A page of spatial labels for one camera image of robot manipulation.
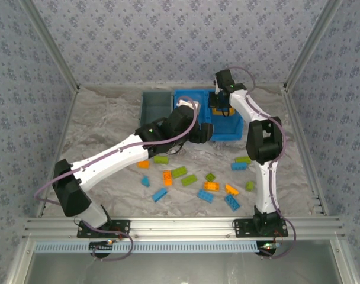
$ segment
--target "light green lego brick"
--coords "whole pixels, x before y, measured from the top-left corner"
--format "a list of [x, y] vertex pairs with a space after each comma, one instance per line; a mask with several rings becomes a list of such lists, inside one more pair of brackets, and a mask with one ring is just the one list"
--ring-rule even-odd
[[182, 167], [179, 167], [175, 170], [171, 170], [171, 173], [172, 173], [172, 177], [174, 179], [180, 177], [180, 176], [183, 176], [183, 175], [186, 175], [188, 173], [186, 167], [182, 166]]
[[195, 175], [187, 176], [181, 180], [183, 186], [190, 185], [197, 181], [197, 177]]
[[246, 190], [247, 191], [253, 191], [253, 188], [254, 188], [254, 183], [253, 182], [248, 182], [246, 184]]
[[154, 163], [156, 163], [156, 164], [168, 164], [168, 158], [167, 157], [155, 156], [154, 157]]
[[238, 158], [235, 158], [235, 162], [251, 164], [251, 159], [250, 159], [250, 157], [238, 157]]
[[208, 182], [213, 182], [213, 180], [216, 179], [216, 176], [214, 176], [212, 173], [208, 173], [205, 178]]

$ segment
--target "gray bin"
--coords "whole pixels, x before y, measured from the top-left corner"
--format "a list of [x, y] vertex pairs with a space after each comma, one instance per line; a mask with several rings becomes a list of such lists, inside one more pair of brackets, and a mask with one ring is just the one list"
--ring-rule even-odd
[[139, 126], [161, 117], [168, 117], [173, 110], [171, 91], [145, 91], [142, 94]]

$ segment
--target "yellow lego brick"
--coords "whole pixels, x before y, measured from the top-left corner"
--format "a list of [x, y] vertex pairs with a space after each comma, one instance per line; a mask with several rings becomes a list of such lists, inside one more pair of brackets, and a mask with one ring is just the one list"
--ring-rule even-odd
[[228, 184], [226, 184], [225, 190], [228, 194], [231, 194], [231, 195], [238, 195], [240, 193], [234, 187], [232, 187], [231, 185], [228, 185]]
[[171, 171], [170, 170], [165, 170], [163, 172], [163, 180], [164, 180], [164, 185], [165, 186], [172, 185], [172, 178], [171, 178]]
[[[223, 115], [222, 111], [218, 111], [216, 108], [213, 108], [211, 110], [211, 112], [214, 114], [214, 115]], [[234, 108], [229, 108], [229, 115], [233, 115], [235, 114], [235, 109]]]
[[150, 161], [146, 160], [146, 161], [138, 162], [138, 167], [141, 168], [141, 169], [149, 169], [150, 168]]
[[218, 182], [204, 182], [204, 190], [206, 191], [219, 191], [220, 184]]

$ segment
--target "plastic tray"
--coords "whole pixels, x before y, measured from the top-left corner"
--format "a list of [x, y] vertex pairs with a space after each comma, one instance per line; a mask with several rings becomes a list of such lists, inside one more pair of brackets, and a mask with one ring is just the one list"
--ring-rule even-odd
[[139, 126], [160, 117], [168, 117], [173, 110], [171, 91], [144, 91], [140, 106]]
[[214, 115], [212, 109], [208, 107], [209, 92], [215, 89], [178, 89], [175, 90], [173, 107], [176, 108], [176, 102], [180, 96], [188, 96], [201, 104], [198, 115], [198, 123], [212, 123], [214, 134], [212, 141], [235, 141], [241, 140], [243, 134], [243, 119], [236, 111], [235, 114], [224, 117], [223, 115]]

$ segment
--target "patterned wallpaper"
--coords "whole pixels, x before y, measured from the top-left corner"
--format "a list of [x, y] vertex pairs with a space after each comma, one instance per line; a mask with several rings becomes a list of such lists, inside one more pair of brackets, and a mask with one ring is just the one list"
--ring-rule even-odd
[[17, 0], [0, 0], [0, 283], [36, 213], [34, 191], [47, 179], [70, 89]]
[[292, 91], [331, 214], [360, 273], [360, 0], [344, 1]]
[[283, 82], [326, 0], [34, 0], [79, 84]]

